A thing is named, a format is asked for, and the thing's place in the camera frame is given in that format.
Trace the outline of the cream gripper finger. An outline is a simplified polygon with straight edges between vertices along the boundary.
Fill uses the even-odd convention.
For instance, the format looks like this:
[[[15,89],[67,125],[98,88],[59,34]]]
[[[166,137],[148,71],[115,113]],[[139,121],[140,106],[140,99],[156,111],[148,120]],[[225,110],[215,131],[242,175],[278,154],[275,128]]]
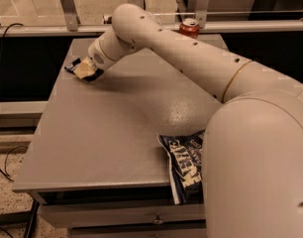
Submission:
[[[73,72],[80,79],[98,77],[97,67],[91,58],[83,59]]]

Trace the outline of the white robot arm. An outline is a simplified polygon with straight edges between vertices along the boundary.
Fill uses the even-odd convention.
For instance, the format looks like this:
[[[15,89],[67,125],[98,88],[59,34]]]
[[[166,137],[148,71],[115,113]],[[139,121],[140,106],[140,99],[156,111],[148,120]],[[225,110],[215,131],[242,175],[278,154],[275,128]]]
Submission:
[[[143,48],[222,104],[202,154],[208,238],[303,238],[303,84],[169,31],[133,4],[115,9],[75,74],[99,75]]]

